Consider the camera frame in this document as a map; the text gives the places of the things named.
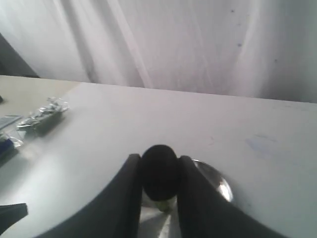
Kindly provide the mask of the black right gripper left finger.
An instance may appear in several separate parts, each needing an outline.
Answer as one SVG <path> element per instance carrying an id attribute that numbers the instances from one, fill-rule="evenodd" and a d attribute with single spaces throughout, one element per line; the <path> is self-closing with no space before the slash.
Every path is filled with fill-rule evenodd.
<path id="1" fill-rule="evenodd" d="M 42 238 L 135 238 L 141 213 L 141 157 L 131 154 L 111 182 L 89 204 Z"/>

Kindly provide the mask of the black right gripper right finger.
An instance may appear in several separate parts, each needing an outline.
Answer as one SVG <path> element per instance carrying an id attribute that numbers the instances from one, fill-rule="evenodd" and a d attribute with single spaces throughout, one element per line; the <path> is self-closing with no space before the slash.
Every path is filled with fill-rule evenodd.
<path id="1" fill-rule="evenodd" d="M 181 184 L 177 207 L 184 238 L 281 238 L 228 202 L 188 156 L 179 158 Z"/>

